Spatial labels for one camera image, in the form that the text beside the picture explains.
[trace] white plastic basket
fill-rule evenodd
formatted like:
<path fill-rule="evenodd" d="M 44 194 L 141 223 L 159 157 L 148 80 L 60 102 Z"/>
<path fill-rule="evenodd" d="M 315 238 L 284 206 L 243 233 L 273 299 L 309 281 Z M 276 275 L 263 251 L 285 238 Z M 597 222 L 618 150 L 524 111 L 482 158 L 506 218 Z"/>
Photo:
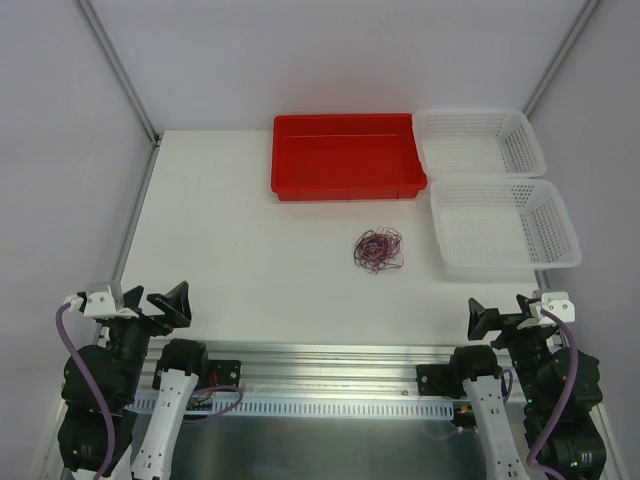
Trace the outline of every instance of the white plastic basket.
<path fill-rule="evenodd" d="M 547 168 L 533 128 L 518 110 L 421 110 L 413 115 L 413 133 L 431 178 L 527 178 Z"/>
<path fill-rule="evenodd" d="M 539 179 L 438 179 L 431 184 L 445 262 L 463 268 L 574 267 L 578 238 L 558 190 Z"/>

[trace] red tray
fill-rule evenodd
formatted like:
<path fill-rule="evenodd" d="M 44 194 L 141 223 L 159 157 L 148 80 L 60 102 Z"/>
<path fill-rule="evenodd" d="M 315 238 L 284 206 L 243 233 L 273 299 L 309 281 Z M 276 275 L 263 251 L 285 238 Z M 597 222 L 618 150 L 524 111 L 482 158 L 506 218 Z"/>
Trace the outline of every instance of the red tray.
<path fill-rule="evenodd" d="M 414 198 L 426 186 L 411 114 L 274 121 L 271 189 L 282 201 Z"/>

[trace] white arm segment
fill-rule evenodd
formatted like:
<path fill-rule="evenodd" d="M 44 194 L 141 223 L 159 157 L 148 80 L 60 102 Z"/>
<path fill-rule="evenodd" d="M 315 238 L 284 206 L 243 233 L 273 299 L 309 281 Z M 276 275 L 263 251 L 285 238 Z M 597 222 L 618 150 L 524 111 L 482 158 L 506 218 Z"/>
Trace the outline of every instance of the white arm segment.
<path fill-rule="evenodd" d="M 487 478 L 495 480 L 529 480 L 518 456 L 509 420 L 502 404 L 501 381 L 493 377 L 478 377 L 462 382 L 484 451 Z"/>
<path fill-rule="evenodd" d="M 162 372 L 160 394 L 140 451 L 131 465 L 136 480 L 168 480 L 180 424 L 198 375 L 182 370 Z"/>
<path fill-rule="evenodd" d="M 90 470 L 78 470 L 77 472 L 71 472 L 71 475 L 75 480 L 93 480 L 96 476 L 96 472 Z M 125 450 L 120 461 L 114 467 L 110 477 L 100 477 L 105 480 L 131 480 L 131 445 Z"/>

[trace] bundle of rubber bands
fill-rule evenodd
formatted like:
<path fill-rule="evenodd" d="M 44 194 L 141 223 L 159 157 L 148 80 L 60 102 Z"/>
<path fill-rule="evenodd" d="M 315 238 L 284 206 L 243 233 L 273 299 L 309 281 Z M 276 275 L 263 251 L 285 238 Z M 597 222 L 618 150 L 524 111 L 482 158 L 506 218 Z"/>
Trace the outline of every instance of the bundle of rubber bands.
<path fill-rule="evenodd" d="M 353 261 L 357 266 L 375 275 L 402 268 L 402 235 L 388 227 L 380 227 L 375 231 L 367 230 L 356 242 Z"/>

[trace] white table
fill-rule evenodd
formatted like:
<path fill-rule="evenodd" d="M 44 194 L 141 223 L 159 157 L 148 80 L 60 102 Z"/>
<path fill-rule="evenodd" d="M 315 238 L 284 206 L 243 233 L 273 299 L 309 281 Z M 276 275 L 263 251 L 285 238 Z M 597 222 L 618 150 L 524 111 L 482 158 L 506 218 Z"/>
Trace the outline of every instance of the white table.
<path fill-rule="evenodd" d="M 281 203 L 270 188 L 270 131 L 164 135 L 122 278 L 147 293 L 190 283 L 183 338 L 351 345 L 466 342 L 467 300 L 517 311 L 534 274 L 452 279 L 429 196 L 412 201 Z M 353 264 L 366 230 L 397 229 L 404 267 Z"/>

